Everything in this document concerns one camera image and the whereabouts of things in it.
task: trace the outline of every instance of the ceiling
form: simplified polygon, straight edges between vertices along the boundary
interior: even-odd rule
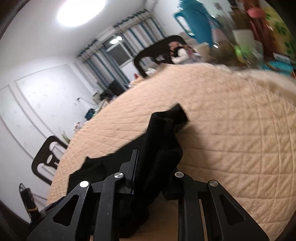
[[[19,11],[0,40],[0,70],[39,58],[75,55],[102,31],[145,4],[145,0],[106,0],[104,9],[89,22],[66,27],[56,18],[65,1],[31,0]]]

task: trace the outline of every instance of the window pane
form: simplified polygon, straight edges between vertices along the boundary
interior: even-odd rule
[[[111,49],[109,51],[109,54],[112,55],[112,57],[115,59],[115,61],[118,63],[118,65],[122,65],[126,61],[130,59],[128,54],[125,52],[125,50],[122,48],[121,45],[117,45],[115,48]]]
[[[114,44],[117,44],[118,42],[123,42],[122,37],[116,35],[115,37],[111,37],[108,40],[106,40],[103,45],[105,46],[106,49],[110,48],[111,46],[113,46]]]
[[[122,42],[122,44],[127,49],[127,51],[131,54],[131,56],[134,56],[135,52],[131,51],[131,49],[128,47],[128,45],[126,44],[126,42]]]

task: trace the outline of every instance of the black office chair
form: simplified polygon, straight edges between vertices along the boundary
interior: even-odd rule
[[[158,65],[160,65],[161,63],[174,64],[171,59],[170,47],[169,47],[169,43],[174,41],[179,42],[183,45],[186,44],[185,40],[181,36],[173,35],[145,48],[134,58],[133,60],[134,65],[143,78],[147,77],[147,74],[145,73],[143,68],[140,66],[140,61],[142,58],[150,57],[150,59]],[[157,57],[160,57],[160,56],[162,56],[163,60],[156,59]]]
[[[45,166],[48,167],[53,167],[54,169],[57,169],[57,166],[59,164],[59,159],[55,156],[55,154],[50,150],[50,145],[53,142],[57,142],[59,145],[61,145],[64,149],[67,149],[67,145],[62,142],[60,139],[58,139],[56,136],[50,136],[49,138],[46,139],[40,150],[38,151],[37,155],[35,156],[31,169],[33,173],[45,181],[47,184],[51,185],[52,181],[46,178],[44,175],[42,175],[38,171],[38,165],[39,164],[44,164]],[[52,158],[49,163],[47,163],[47,159],[52,155]]]

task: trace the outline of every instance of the red object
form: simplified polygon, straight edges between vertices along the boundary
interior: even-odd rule
[[[250,23],[255,39],[263,44],[264,54],[272,56],[274,48],[272,37],[265,20],[265,12],[259,7],[254,7],[250,8],[247,13],[252,18]]]

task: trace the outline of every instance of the blue jug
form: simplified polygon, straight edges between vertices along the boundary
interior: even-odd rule
[[[213,46],[212,31],[209,21],[216,22],[221,26],[220,22],[209,15],[204,5],[197,0],[183,0],[180,1],[179,9],[181,11],[175,14],[175,19],[184,29],[184,31],[191,37],[196,39],[198,43],[207,42],[210,47]],[[185,27],[180,23],[177,17],[183,17],[189,25],[192,33],[188,33]]]

